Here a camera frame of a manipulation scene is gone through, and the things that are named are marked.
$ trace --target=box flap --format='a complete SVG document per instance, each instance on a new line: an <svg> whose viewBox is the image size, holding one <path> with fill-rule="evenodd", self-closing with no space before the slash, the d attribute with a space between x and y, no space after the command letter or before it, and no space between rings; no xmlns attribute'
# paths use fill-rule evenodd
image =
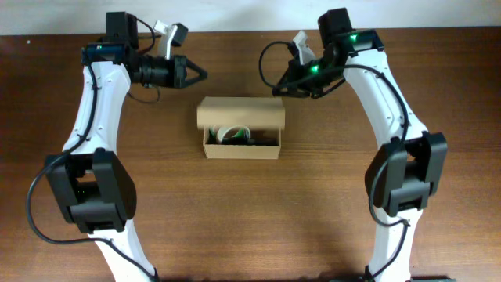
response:
<svg viewBox="0 0 501 282"><path fill-rule="evenodd" d="M285 126L281 98L205 97L196 115L198 128L245 125L283 129Z"/></svg>

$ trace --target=object inside box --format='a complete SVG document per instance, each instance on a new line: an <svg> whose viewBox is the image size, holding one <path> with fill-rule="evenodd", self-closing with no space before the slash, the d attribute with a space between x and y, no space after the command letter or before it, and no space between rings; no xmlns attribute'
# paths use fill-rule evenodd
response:
<svg viewBox="0 0 501 282"><path fill-rule="evenodd" d="M250 138L236 137L224 140L218 144L216 137L209 133L206 129L207 145L241 145L241 146L278 146L279 145L279 130L278 129L259 129L250 130Z"/></svg>

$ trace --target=wooden tabletop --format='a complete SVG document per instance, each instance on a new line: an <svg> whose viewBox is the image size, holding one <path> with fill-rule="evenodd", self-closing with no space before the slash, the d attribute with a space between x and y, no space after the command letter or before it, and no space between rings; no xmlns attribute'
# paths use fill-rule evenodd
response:
<svg viewBox="0 0 501 282"><path fill-rule="evenodd" d="M438 192L414 237L414 276L501 277L501 28L379 30L393 75L430 132L449 143ZM154 105L126 99L118 156L135 181L135 226L163 278L274 280L362 273L375 223L364 173L377 152L349 85L318 99L284 99L278 161L207 160L196 128L205 96L270 97L258 57L296 32L192 33L177 53L209 78L163 89ZM318 31L310 43L321 54ZM111 281L93 244L39 240L24 212L44 158L61 151L82 91L80 47L97 35L0 37L0 280ZM277 81L290 55L265 57ZM154 91L132 87L143 99ZM50 237L82 237L63 220L48 183L34 219Z"/></svg>

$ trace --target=cardboard box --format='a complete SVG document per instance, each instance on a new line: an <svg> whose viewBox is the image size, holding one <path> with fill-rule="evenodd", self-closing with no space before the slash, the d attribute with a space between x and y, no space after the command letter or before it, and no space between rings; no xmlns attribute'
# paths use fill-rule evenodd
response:
<svg viewBox="0 0 501 282"><path fill-rule="evenodd" d="M285 127L281 98L205 97L196 110L198 128L204 130L207 158L278 159ZM273 140L274 145L223 145L211 142L209 128L247 126L251 137Z"/></svg>

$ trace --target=white wall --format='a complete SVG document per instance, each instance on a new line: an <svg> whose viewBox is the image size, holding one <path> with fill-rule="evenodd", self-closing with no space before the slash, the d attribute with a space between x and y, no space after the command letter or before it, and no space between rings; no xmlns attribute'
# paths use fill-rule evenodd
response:
<svg viewBox="0 0 501 282"><path fill-rule="evenodd" d="M103 33L108 11L191 31L317 29L340 7L355 28L501 25L500 0L0 0L0 34Z"/></svg>

